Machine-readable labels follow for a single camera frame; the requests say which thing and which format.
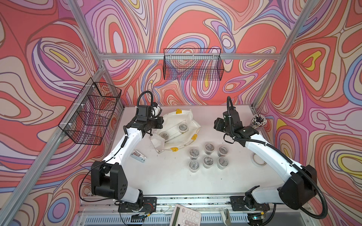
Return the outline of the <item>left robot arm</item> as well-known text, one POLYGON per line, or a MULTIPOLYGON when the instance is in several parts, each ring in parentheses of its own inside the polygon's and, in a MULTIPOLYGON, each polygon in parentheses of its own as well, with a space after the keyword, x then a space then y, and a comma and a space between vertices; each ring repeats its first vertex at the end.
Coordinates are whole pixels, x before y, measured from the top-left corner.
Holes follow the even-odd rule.
POLYGON ((100 162, 95 161, 91 166, 92 195, 129 203, 141 201, 141 190, 128 185, 123 166, 145 135, 152 136, 153 130, 163 128, 161 112, 162 109, 154 101, 154 95, 150 90, 139 95, 135 116, 123 126, 124 135, 121 140, 109 155, 100 162))

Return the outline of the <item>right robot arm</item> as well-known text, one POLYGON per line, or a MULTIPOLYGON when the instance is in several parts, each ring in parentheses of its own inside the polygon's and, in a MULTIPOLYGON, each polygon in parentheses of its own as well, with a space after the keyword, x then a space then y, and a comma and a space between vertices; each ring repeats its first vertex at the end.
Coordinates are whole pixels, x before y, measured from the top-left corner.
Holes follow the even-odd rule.
POLYGON ((317 185, 317 171, 311 165, 302 164, 287 157, 282 151, 271 145, 259 132, 251 126, 244 126, 239 113, 227 97, 226 111, 222 118, 214 122, 214 129, 230 137, 231 144, 239 143, 258 155, 283 180, 283 184, 272 187, 254 186, 244 196, 244 204, 248 209, 258 205, 272 203, 284 204, 293 210, 301 210, 314 219, 324 219, 328 215, 326 198, 317 185), (314 214, 303 206, 315 196, 319 196, 322 210, 314 214))

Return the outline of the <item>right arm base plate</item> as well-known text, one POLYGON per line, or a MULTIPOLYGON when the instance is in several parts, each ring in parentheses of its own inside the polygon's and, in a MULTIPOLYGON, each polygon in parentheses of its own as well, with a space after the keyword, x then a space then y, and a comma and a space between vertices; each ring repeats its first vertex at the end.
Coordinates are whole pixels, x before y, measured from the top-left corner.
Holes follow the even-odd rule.
POLYGON ((270 206, 267 203, 257 203, 251 196, 231 196, 228 202, 233 211, 269 211, 270 206))

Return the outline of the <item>white canvas bag yellow handles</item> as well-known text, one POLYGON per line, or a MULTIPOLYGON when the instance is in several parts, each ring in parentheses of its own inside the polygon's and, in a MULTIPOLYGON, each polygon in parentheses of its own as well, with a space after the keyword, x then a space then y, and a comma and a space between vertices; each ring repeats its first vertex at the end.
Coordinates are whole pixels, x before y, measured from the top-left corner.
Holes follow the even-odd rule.
POLYGON ((171 113, 165 114, 163 119, 163 128, 157 129, 153 136, 150 137, 157 153, 164 151, 177 152, 189 146, 197 139, 201 126, 194 120, 191 110, 176 109, 171 113), (189 127, 189 130, 184 134, 179 132, 178 126, 180 123, 186 123, 189 127), (162 132, 170 134, 170 139, 167 142, 160 136, 162 132))

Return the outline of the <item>seed jar removed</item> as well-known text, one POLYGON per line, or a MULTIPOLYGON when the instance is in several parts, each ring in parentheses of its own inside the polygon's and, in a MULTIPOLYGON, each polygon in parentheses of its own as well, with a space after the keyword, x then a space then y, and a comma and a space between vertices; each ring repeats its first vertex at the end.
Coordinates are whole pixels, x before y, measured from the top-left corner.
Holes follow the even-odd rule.
POLYGON ((205 143, 205 145, 204 145, 205 154, 211 155, 214 152, 214 150, 215 150, 215 146, 213 143, 210 143, 210 142, 205 143))
POLYGON ((225 156, 221 156, 217 160, 217 166, 219 169, 225 169, 229 166, 229 160, 225 156))

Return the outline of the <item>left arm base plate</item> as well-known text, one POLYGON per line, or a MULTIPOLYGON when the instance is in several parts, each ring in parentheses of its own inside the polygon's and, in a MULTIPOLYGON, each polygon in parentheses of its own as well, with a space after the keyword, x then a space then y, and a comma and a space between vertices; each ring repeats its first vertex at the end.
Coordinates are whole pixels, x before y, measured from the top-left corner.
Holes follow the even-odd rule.
POLYGON ((121 201, 118 205, 119 213, 153 213, 156 211, 157 198, 146 196, 138 199, 137 202, 121 201))

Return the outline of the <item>seed jar green label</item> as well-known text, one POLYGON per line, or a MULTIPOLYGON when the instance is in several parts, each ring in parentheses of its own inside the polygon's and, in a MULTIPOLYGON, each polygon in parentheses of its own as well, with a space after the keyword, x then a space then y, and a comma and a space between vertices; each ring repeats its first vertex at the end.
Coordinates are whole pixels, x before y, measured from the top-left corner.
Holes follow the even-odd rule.
POLYGON ((200 164, 197 160, 190 160, 188 166, 192 173, 196 173, 200 169, 200 164))

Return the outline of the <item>seed jar purple label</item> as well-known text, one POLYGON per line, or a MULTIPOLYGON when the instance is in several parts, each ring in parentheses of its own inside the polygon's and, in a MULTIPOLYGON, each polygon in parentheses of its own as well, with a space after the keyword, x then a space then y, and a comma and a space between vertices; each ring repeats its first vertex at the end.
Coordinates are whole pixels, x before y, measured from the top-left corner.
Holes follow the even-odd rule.
POLYGON ((197 160, 200 155, 200 152, 197 148, 191 148, 189 150, 189 156, 191 160, 197 160))

